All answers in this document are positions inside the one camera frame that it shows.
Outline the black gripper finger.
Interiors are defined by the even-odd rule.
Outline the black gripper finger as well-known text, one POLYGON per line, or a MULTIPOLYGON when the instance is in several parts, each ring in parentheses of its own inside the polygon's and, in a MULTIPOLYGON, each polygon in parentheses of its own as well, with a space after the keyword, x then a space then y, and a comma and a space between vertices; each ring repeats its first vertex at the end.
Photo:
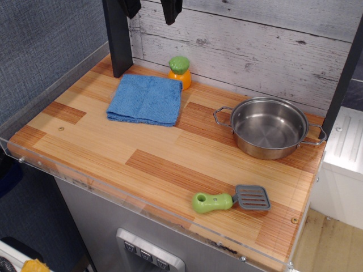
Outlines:
POLYGON ((182 0, 161 0, 164 18, 168 26, 175 23, 175 19, 181 13, 183 7, 182 0))
POLYGON ((118 0, 124 14, 129 18, 134 18, 141 8, 140 0, 118 0))

